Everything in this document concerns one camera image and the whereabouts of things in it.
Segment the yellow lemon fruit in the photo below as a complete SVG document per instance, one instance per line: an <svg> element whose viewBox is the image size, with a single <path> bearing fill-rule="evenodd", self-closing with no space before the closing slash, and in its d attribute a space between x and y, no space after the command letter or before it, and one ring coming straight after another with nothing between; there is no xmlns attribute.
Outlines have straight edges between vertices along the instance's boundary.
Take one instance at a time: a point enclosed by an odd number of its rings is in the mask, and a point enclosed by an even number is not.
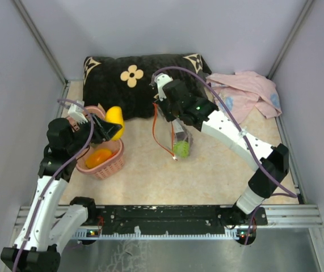
<svg viewBox="0 0 324 272"><path fill-rule="evenodd" d="M122 109L119 106L111 107L108 111L106 111L105 120L113 124L121 125L121 129L111 138L112 141L119 140L125 131Z"/></svg>

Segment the orange mango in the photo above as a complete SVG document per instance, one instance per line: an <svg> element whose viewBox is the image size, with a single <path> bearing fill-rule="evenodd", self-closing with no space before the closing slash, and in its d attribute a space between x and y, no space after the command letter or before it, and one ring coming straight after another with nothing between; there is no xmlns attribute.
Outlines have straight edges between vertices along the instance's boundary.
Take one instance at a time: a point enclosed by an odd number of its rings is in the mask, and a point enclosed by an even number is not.
<svg viewBox="0 0 324 272"><path fill-rule="evenodd" d="M112 155L112 151L109 149L98 149L94 151L86 160L85 165L88 169L97 167L98 165L106 162Z"/></svg>

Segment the purple grape bunch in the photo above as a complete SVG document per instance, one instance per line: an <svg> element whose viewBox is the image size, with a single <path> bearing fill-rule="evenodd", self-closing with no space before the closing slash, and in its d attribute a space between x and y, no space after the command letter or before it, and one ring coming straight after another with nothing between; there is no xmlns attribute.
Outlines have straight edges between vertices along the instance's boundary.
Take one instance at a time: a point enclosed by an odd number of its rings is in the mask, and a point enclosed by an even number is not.
<svg viewBox="0 0 324 272"><path fill-rule="evenodd" d="M179 122L179 120L174 120L172 122L174 133L177 138L177 141L187 141L188 140L188 132L186 128Z"/></svg>

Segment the clear zip top bag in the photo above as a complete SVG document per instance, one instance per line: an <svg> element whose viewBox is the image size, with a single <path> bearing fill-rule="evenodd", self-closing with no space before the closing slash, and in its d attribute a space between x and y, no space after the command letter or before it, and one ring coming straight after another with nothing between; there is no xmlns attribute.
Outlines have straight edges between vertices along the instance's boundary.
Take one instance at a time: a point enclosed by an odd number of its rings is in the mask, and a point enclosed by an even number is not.
<svg viewBox="0 0 324 272"><path fill-rule="evenodd" d="M174 160L186 159L186 158L177 157L174 154L173 146L177 142L177 138L174 133L172 121L171 122L166 121L166 119L164 118L161 110L159 109L159 107L156 103L154 103L153 106L154 106L154 117L153 117L153 124L152 124L153 139L155 140L157 145L159 147L161 147L163 150L165 150L166 152L168 152ZM190 155L191 155L193 137L192 137L191 132L187 128L186 128L186 130L188 132L187 142L190 144Z"/></svg>

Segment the green custard apple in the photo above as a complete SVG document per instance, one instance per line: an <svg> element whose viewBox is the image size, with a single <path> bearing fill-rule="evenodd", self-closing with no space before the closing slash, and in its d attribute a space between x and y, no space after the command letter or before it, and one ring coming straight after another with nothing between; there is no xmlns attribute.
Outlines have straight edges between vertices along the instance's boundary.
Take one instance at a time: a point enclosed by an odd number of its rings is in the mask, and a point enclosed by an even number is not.
<svg viewBox="0 0 324 272"><path fill-rule="evenodd" d="M176 142L173 151L177 157L187 158L190 155L190 144L187 141Z"/></svg>

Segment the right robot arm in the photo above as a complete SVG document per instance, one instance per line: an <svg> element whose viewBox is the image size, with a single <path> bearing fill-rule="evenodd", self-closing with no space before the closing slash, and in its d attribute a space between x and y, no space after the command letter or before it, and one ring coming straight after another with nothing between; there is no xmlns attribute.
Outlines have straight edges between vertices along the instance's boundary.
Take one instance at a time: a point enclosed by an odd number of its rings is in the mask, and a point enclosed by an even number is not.
<svg viewBox="0 0 324 272"><path fill-rule="evenodd" d="M216 104L203 95L189 92L179 79L162 74L155 83L156 103L168 122L181 121L221 141L254 171L247 188L226 215L229 224L247 224L254 217L254 209L273 195L288 174L288 148L283 144L274 147L237 129Z"/></svg>

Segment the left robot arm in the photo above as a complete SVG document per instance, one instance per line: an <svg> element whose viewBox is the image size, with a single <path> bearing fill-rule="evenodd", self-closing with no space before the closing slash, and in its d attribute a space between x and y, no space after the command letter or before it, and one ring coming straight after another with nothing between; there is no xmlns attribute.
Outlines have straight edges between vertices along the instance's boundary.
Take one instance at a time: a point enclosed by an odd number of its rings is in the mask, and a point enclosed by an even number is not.
<svg viewBox="0 0 324 272"><path fill-rule="evenodd" d="M77 119L77 126L74 130L66 118L54 119L48 125L48 145L30 211L14 245L4 247L1 253L1 260L12 271L57 271L61 254L76 230L97 221L95 201L87 197L75 197L58 221L55 213L77 157L89 144L112 139L122 125L89 113Z"/></svg>

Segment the pink plastic basket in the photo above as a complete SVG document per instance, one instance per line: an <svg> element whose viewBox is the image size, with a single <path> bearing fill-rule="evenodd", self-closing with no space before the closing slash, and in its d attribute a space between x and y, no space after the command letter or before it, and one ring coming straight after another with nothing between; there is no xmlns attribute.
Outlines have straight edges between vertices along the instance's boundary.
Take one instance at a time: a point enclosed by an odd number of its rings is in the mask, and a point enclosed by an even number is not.
<svg viewBox="0 0 324 272"><path fill-rule="evenodd" d="M105 120L106 111L101 105L89 106L86 108L88 112L95 113L98 117ZM111 157L104 163L95 168L88 169L85 160L98 149L109 149L112 151ZM101 144L92 143L87 149L83 150L77 157L76 169L84 175L92 176L96 179L103 180L115 174L124 166L124 143L121 138L117 141L108 141Z"/></svg>

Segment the black floral pillow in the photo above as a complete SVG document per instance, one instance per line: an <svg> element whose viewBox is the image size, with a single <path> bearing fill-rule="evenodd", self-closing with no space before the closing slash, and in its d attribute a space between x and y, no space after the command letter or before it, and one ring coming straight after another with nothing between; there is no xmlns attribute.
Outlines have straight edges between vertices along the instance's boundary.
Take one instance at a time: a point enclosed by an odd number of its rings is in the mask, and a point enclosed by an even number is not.
<svg viewBox="0 0 324 272"><path fill-rule="evenodd" d="M184 81L190 91L205 94L204 85L183 67L205 79L212 71L199 53L153 54L129 57L88 56L83 63L83 101L86 106L101 105L104 110L119 106L123 118L151 118L158 93L151 86L157 70L170 67L167 74Z"/></svg>

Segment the pink printed cloth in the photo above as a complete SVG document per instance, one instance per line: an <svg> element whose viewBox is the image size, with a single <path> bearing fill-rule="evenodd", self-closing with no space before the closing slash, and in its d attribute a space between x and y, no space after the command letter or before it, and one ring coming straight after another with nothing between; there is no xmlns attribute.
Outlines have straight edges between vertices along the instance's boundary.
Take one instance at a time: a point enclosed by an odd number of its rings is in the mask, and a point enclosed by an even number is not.
<svg viewBox="0 0 324 272"><path fill-rule="evenodd" d="M254 108L265 118L274 118L282 114L276 84L254 71L232 75L213 73L207 77L207 83L239 124Z"/></svg>

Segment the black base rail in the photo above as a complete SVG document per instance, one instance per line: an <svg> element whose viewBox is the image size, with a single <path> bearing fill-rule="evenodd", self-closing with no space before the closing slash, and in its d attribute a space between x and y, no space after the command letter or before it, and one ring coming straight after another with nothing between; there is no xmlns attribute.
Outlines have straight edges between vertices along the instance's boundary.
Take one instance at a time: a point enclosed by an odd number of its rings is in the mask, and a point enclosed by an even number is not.
<svg viewBox="0 0 324 272"><path fill-rule="evenodd" d="M139 230L142 235L216 235L225 228L247 226L253 223L266 226L265 210L246 215L231 205L177 205L177 206L97 206L91 219L82 227L95 227L102 235L131 235Z"/></svg>

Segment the aluminium frame post right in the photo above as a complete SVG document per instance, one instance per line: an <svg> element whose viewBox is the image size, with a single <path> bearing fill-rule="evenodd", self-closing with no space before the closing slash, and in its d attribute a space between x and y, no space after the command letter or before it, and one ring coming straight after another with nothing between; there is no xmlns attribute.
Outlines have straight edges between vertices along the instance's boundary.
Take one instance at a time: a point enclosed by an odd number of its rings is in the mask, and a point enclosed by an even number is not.
<svg viewBox="0 0 324 272"><path fill-rule="evenodd" d="M313 6L315 4L315 0L307 0L303 5L302 10L300 11L292 29L290 30L287 38L284 41L283 46L281 47L279 54L277 55L275 62L273 63L269 73L267 74L266 78L272 80L275 76L278 68L280 67L282 61L284 60L285 56L289 52L289 48L292 46L295 38L297 37L300 29L304 25L305 21L307 20L309 14L311 13Z"/></svg>

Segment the aluminium frame post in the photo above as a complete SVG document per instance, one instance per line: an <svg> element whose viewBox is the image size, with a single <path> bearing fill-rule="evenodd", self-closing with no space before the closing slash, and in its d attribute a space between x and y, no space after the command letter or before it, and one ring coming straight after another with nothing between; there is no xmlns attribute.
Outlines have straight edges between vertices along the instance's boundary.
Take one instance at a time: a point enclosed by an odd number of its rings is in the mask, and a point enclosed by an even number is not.
<svg viewBox="0 0 324 272"><path fill-rule="evenodd" d="M292 29L290 30L287 38L284 41L283 46L281 47L279 54L277 55L275 62L273 63L269 73L267 74L266 78L272 80L275 76L278 68L280 67L282 61L284 60L285 56L289 52L289 48L292 46L295 38L297 37L300 29L304 25L305 21L307 20L309 14L311 13L313 6L315 4L315 0L307 0L303 5L302 10L300 11Z"/></svg>
<svg viewBox="0 0 324 272"><path fill-rule="evenodd" d="M51 66L52 70L57 75L58 79L62 82L63 85L67 85L68 80L66 79L59 63L57 62L56 58L52 54L48 45L46 44L45 39L43 38L42 34L38 30L36 24L34 23L33 19L31 18L30 14L27 11L23 2L20 0L11 0L11 3L14 5L19 16L24 21L26 27L29 29L32 37L35 39L37 45L39 46L44 57L46 58L49 65Z"/></svg>

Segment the aluminium frame post left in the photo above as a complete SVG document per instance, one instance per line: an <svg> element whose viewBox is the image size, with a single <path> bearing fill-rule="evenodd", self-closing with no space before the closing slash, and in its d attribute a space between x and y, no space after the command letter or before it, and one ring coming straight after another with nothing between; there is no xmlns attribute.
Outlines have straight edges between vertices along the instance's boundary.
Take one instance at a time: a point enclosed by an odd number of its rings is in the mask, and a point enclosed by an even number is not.
<svg viewBox="0 0 324 272"><path fill-rule="evenodd" d="M45 39L43 38L42 34L38 30L36 24L34 23L33 19L31 18L30 14L27 11L23 2L20 0L11 0L11 3L14 5L19 16L24 21L26 27L29 29L32 37L35 39L37 45L39 46L44 57L46 58L49 65L51 66L52 70L57 75L58 79L62 82L63 85L67 85L68 80L66 79L59 63L57 62L56 58L52 54L48 45L46 44Z"/></svg>

